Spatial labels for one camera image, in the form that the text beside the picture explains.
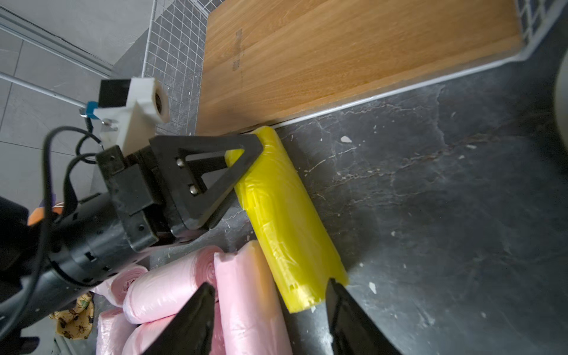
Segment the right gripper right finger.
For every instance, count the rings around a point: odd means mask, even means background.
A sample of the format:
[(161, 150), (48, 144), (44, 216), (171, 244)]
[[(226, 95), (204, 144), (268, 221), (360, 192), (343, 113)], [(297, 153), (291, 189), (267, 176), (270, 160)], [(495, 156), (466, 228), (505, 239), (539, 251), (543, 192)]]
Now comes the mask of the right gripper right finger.
[(401, 355), (346, 288), (333, 278), (326, 288), (325, 307), (334, 354)]

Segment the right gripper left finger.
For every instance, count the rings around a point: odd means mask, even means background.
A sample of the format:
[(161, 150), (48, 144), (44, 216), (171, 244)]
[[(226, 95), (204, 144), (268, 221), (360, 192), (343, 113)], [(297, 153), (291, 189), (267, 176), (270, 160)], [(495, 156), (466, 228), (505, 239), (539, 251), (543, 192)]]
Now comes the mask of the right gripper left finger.
[(214, 323), (215, 289), (203, 283), (179, 311), (167, 331), (180, 340), (156, 341), (143, 355), (151, 354), (209, 354)]

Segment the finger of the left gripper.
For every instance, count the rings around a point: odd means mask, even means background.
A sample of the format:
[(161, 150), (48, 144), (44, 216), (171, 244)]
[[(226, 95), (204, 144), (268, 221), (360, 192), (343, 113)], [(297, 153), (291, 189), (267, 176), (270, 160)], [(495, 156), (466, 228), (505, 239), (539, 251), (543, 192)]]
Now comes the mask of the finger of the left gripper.
[(165, 136), (149, 141), (173, 231), (209, 230), (232, 203), (234, 188), (263, 152), (255, 135)]

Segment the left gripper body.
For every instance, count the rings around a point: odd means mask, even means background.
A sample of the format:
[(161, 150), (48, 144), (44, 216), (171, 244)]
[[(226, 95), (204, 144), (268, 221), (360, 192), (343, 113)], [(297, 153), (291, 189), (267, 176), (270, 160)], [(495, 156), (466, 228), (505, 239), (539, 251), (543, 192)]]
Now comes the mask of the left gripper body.
[(96, 155), (96, 163), (115, 211), (115, 228), (122, 228), (112, 245), (128, 252), (177, 246), (186, 233), (177, 231), (174, 205), (167, 197), (158, 161), (149, 146), (124, 155), (112, 146)]

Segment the pink roll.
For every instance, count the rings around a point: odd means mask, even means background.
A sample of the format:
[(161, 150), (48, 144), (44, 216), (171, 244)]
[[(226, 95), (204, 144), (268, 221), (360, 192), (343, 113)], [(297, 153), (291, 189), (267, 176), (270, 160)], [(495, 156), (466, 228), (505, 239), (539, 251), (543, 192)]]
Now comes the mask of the pink roll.
[[(174, 314), (159, 320), (144, 323), (137, 327), (127, 339), (122, 354), (144, 354), (156, 341), (158, 341), (159, 345), (162, 345), (166, 343), (167, 340), (180, 340), (181, 336), (174, 337), (171, 335), (171, 331), (167, 331), (176, 317), (177, 315)], [(226, 354), (219, 303), (214, 304), (213, 325), (209, 354)]]
[(206, 246), (142, 275), (127, 291), (125, 318), (139, 325), (177, 314), (203, 283), (217, 286), (214, 256), (222, 252)]
[(123, 309), (114, 308), (100, 313), (97, 322), (96, 354), (122, 354), (124, 346), (137, 328), (131, 324)]

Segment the pink roll diagonal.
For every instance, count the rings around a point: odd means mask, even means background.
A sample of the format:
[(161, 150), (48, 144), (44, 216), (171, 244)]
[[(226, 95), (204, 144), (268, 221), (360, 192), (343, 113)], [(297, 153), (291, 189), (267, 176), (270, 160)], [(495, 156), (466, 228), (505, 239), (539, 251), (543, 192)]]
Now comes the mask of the pink roll diagonal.
[(227, 354), (291, 354), (272, 272), (258, 241), (214, 256)]

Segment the yellow roll horizontal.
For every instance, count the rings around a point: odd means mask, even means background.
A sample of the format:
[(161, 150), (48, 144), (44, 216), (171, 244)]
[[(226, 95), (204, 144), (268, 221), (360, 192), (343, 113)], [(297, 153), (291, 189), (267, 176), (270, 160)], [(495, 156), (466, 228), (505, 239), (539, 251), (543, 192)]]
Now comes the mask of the yellow roll horizontal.
[(348, 285), (348, 273), (278, 134), (252, 132), (263, 152), (235, 185), (288, 312), (325, 300), (328, 280)]

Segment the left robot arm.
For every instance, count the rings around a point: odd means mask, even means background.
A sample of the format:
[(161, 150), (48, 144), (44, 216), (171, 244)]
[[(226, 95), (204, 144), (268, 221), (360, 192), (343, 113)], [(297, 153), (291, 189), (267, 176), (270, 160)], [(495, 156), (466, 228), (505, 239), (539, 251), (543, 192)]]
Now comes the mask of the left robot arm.
[(260, 158), (252, 135), (160, 135), (136, 152), (111, 146), (96, 155), (106, 192), (66, 199), (53, 217), (46, 251), (41, 224), (25, 207), (1, 201), (1, 321), (14, 329), (3, 354), (27, 354), (38, 340), (21, 335), (47, 315), (158, 248), (192, 243), (213, 229), (234, 188)]

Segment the pink roll bottom upright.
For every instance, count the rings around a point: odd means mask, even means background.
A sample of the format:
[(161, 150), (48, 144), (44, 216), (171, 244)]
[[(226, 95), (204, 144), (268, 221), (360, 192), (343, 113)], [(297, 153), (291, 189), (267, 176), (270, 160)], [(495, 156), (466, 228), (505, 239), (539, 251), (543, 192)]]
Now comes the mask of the pink roll bottom upright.
[(97, 322), (96, 354), (122, 354), (124, 346), (137, 328), (131, 324), (123, 309), (114, 308), (100, 313)]

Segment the pink roll left horizontal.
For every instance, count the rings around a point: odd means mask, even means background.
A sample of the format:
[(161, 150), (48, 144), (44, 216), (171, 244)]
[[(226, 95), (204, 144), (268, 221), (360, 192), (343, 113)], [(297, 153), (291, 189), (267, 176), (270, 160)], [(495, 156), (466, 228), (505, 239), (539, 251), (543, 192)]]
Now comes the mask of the pink roll left horizontal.
[(146, 267), (133, 264), (97, 285), (92, 292), (105, 297), (112, 305), (122, 308), (130, 286), (147, 272)]

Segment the orange carrot plush toy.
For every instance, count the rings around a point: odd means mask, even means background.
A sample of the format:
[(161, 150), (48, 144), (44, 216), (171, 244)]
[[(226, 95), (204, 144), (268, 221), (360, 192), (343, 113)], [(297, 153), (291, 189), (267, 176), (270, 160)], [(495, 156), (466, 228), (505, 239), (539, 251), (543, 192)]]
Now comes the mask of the orange carrot plush toy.
[[(54, 213), (55, 215), (60, 215), (63, 212), (63, 209), (64, 209), (64, 202), (58, 202), (52, 208), (52, 213)], [(34, 209), (28, 216), (28, 226), (33, 226), (41, 222), (44, 219), (44, 216), (45, 216), (45, 208), (43, 206)]]

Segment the brown patterned flat item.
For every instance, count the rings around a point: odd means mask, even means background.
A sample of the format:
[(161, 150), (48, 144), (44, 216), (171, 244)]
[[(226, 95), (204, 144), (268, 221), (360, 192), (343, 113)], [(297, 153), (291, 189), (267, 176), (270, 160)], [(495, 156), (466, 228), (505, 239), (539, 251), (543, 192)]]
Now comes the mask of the brown patterned flat item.
[(63, 311), (53, 312), (49, 318), (56, 321), (56, 334), (69, 340), (86, 340), (94, 323), (93, 293), (81, 295), (75, 306)]

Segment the white round paddle object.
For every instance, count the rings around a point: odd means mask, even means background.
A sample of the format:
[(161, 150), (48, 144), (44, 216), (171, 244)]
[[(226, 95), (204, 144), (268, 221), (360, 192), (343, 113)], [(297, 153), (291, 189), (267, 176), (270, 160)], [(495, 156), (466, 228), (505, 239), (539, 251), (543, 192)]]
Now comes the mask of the white round paddle object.
[(556, 125), (565, 149), (568, 145), (568, 56), (561, 62), (554, 89)]

